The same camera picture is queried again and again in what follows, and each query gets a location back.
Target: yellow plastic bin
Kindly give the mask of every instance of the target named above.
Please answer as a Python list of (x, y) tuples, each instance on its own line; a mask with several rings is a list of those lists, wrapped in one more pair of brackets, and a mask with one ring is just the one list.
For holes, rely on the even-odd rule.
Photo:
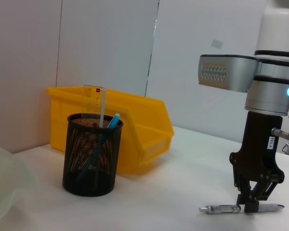
[[(51, 147), (65, 152), (67, 117), (81, 113), (83, 87), (48, 88), (51, 104)], [(169, 150), (174, 135), (163, 101), (107, 89), (105, 114), (119, 113), (124, 123), (118, 173), (132, 173)]]

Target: black mesh pencil holder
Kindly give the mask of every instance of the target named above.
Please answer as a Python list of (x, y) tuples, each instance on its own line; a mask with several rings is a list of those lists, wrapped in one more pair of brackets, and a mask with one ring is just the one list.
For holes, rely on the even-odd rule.
[(67, 118), (63, 187), (79, 196), (102, 196), (115, 187), (123, 122), (107, 128), (112, 117), (74, 114)]

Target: ventilation grille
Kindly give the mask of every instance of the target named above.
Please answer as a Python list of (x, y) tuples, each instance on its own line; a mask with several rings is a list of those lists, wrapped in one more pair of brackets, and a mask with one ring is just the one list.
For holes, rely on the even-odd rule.
[(224, 66), (202, 66), (201, 77), (203, 79), (225, 81), (227, 69)]

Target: robotic arm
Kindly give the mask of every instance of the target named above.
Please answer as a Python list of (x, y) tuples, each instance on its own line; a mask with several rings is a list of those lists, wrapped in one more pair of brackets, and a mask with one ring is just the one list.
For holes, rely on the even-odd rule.
[[(284, 181), (275, 154), (279, 137), (289, 140), (280, 130), (289, 111), (289, 0), (267, 1), (254, 57), (202, 55), (198, 78), (201, 85), (248, 93), (242, 147), (229, 160), (240, 191), (237, 204), (258, 212), (259, 201)], [(257, 182), (254, 189), (250, 181)]]

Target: plastic bag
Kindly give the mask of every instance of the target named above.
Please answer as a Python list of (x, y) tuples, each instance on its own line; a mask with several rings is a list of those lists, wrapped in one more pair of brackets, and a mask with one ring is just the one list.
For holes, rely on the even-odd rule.
[(36, 186), (36, 179), (24, 164), (0, 148), (0, 219)]

